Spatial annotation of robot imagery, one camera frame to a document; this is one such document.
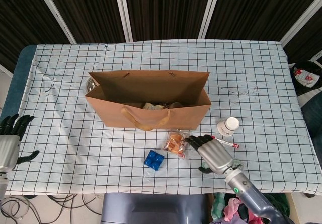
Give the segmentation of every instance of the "blue lego brick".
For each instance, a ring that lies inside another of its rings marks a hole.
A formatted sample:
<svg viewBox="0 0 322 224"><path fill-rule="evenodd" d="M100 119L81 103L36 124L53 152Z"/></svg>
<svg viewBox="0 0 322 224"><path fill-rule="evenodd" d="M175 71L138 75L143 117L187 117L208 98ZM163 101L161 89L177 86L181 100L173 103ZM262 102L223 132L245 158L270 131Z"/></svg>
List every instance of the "blue lego brick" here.
<svg viewBox="0 0 322 224"><path fill-rule="evenodd" d="M163 155L158 154L156 151L150 150L149 154L144 160L144 163L149 167L158 170L164 158L165 157Z"/></svg>

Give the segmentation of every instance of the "metal bowl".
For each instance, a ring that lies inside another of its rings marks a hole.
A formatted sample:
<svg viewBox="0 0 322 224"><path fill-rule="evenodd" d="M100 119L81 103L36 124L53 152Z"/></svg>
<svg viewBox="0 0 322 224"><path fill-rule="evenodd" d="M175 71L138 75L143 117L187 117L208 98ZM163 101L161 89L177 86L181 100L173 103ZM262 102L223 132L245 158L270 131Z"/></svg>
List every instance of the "metal bowl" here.
<svg viewBox="0 0 322 224"><path fill-rule="evenodd" d="M97 85L93 81L93 79L90 77L86 82L86 92L90 92L92 89L94 89Z"/></svg>

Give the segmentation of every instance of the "pen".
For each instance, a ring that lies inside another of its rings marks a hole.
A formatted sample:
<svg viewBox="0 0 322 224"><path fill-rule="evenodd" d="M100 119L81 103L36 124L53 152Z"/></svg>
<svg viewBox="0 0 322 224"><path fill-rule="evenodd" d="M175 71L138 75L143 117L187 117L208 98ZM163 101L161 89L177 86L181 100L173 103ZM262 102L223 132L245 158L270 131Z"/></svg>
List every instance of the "pen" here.
<svg viewBox="0 0 322 224"><path fill-rule="evenodd" d="M224 140L217 139L215 136L212 136L212 138L215 139L215 140L217 140L218 142L224 144L224 145L227 145L227 146L230 146L230 147L234 147L234 148L239 148L239 145L236 144L236 143L226 142Z"/></svg>

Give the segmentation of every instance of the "floor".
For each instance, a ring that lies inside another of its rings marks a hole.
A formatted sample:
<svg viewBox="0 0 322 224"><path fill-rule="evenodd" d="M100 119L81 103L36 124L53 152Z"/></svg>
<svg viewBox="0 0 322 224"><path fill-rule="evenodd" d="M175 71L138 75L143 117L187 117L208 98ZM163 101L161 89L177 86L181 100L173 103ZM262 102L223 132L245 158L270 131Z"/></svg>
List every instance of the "floor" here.
<svg viewBox="0 0 322 224"><path fill-rule="evenodd" d="M0 71L0 114L3 105L6 100L11 78ZM322 224L322 212L320 211L322 196L316 196L314 198L306 198L302 193L292 193L291 194L293 204L291 205L291 214L294 214L295 224L305 224L307 222L314 222ZM103 205L103 194L95 196L93 194L84 195L85 202L88 202L94 198L87 206L94 210L95 212L101 213ZM30 202L35 206L35 209L39 213L41 223L47 223L54 221L61 211L61 206L49 199L47 196L37 196L31 199ZM11 202L13 213L17 210L17 204L13 201ZM101 216L92 213L86 206L83 205L82 196L77 195L74 199L73 209L64 208L59 219L53 224L72 224L72 223L82 223L82 224L96 224L100 223ZM65 203L65 206L71 206L71 200ZM4 206L5 211L10 211L9 204ZM25 214L27 208L26 205L20 203L20 210L16 216L22 216ZM19 224L37 224L37 220L31 210L29 210L24 217L17 220ZM9 218L5 218L0 214L1 224L12 224L15 223Z"/></svg>

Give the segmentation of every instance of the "pink cloth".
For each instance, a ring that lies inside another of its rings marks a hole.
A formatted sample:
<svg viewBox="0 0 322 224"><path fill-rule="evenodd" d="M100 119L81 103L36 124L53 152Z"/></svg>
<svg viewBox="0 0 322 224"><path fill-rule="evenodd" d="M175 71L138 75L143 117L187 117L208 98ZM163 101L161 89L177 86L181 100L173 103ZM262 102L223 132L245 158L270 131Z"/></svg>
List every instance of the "pink cloth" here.
<svg viewBox="0 0 322 224"><path fill-rule="evenodd" d="M231 221L233 215L238 212L238 207L240 204L241 201L237 198L229 199L228 206L226 206L223 210L223 213L225 214L225 221Z"/></svg>
<svg viewBox="0 0 322 224"><path fill-rule="evenodd" d="M240 204L242 204L242 202L237 198L229 199L228 206L226 206L223 210L225 221L231 221L235 214L239 216L238 208ZM248 216L248 224L263 224L262 219L254 216L250 210L248 210Z"/></svg>

